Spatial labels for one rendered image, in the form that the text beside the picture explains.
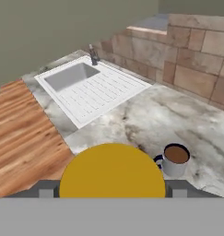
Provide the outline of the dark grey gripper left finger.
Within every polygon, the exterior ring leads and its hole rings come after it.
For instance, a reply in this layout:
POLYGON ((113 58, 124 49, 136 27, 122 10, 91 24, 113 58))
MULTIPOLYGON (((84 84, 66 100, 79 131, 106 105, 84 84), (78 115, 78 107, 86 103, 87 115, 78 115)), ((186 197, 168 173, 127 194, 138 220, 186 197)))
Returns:
POLYGON ((29 190, 10 195, 17 198, 57 198, 59 196, 59 180, 41 180, 29 190))

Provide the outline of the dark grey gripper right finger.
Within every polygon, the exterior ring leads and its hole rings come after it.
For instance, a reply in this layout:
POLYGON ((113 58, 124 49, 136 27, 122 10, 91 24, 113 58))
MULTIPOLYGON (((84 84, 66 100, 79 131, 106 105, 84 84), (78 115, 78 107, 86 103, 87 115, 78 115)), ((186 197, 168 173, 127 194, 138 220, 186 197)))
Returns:
POLYGON ((209 192, 198 190, 186 180, 166 180, 166 196, 171 198, 188 197, 188 198, 216 198, 217 195, 209 192))

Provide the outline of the yellow round bottle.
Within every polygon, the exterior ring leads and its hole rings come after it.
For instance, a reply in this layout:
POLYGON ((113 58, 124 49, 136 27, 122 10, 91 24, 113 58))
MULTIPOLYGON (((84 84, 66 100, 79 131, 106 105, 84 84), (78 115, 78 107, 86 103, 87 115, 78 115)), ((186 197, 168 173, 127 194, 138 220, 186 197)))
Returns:
POLYGON ((154 160, 140 149, 107 143, 90 147, 63 172, 61 198, 164 198, 163 175, 154 160))

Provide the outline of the white mug with coffee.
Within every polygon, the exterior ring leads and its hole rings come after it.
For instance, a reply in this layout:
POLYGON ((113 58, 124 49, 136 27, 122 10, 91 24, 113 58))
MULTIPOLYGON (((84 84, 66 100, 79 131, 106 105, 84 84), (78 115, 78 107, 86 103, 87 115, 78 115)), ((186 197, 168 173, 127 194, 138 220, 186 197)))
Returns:
POLYGON ((172 178, 179 178, 184 175, 190 158, 190 152, 184 145, 170 143, 163 149, 163 153, 156 156, 153 160, 166 175, 172 178))

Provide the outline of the white sink with drainboard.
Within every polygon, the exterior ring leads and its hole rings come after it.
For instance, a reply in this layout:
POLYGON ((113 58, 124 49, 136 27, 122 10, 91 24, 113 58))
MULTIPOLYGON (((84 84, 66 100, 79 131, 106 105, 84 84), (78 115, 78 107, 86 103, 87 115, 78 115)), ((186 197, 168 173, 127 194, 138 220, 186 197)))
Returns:
POLYGON ((78 128, 151 87, 147 82, 88 56, 59 65, 35 77, 78 128))

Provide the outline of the dark grey tap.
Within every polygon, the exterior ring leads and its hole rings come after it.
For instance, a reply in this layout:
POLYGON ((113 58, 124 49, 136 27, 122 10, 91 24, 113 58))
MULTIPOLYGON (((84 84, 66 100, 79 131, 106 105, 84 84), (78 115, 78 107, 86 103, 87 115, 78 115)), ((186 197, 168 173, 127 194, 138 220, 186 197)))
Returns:
POLYGON ((97 55, 97 53, 95 52, 95 49, 91 44, 88 46, 88 50, 89 50, 89 55, 90 55, 90 59, 91 59, 92 64, 97 65, 98 62, 100 61, 100 58, 97 55))

